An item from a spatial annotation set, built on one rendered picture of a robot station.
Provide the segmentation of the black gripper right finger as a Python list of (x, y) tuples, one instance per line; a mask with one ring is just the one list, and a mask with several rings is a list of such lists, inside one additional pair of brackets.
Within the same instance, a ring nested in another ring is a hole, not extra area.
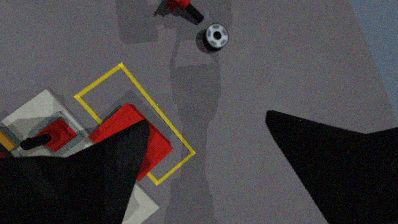
[(364, 134), (274, 110), (265, 124), (329, 224), (362, 221), (398, 169), (398, 127)]

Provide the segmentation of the yellow rectangular outline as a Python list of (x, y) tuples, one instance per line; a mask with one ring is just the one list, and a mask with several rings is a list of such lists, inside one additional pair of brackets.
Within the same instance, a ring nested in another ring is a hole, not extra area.
[(99, 85), (103, 81), (105, 81), (109, 76), (117, 72), (119, 69), (122, 69), (128, 77), (133, 81), (136, 85), (137, 89), (142, 93), (142, 95), (147, 99), (147, 101), (152, 105), (152, 107), (157, 111), (157, 113), (162, 117), (162, 119), (167, 123), (167, 125), (172, 129), (172, 131), (177, 135), (177, 137), (182, 141), (182, 143), (187, 147), (187, 149), (191, 152), (186, 158), (184, 158), (180, 163), (178, 163), (173, 169), (171, 169), (168, 173), (165, 173), (160, 179), (156, 180), (155, 177), (149, 172), (147, 175), (158, 185), (161, 181), (163, 181), (167, 176), (176, 171), (181, 165), (183, 165), (188, 159), (190, 159), (195, 151), (190, 147), (190, 145), (185, 141), (185, 139), (180, 135), (180, 133), (176, 130), (176, 128), (171, 124), (171, 122), (166, 118), (166, 116), (162, 113), (162, 111), (157, 107), (157, 105), (152, 101), (152, 99), (148, 96), (148, 94), (143, 90), (143, 88), (138, 84), (135, 77), (130, 73), (129, 70), (125, 68), (125, 66), (120, 63), (113, 69), (111, 69), (107, 74), (96, 80), (94, 83), (89, 85), (86, 89), (81, 92), (78, 92), (74, 97), (82, 104), (85, 110), (100, 124), (103, 125), (104, 122), (92, 111), (92, 109), (86, 104), (86, 102), (81, 98), (87, 91), (92, 89), (93, 87)]

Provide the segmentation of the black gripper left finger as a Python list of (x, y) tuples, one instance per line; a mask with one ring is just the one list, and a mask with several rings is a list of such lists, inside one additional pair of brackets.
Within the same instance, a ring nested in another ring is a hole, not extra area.
[(0, 201), (46, 199), (66, 224), (121, 224), (149, 133), (140, 120), (69, 157), (0, 158)]

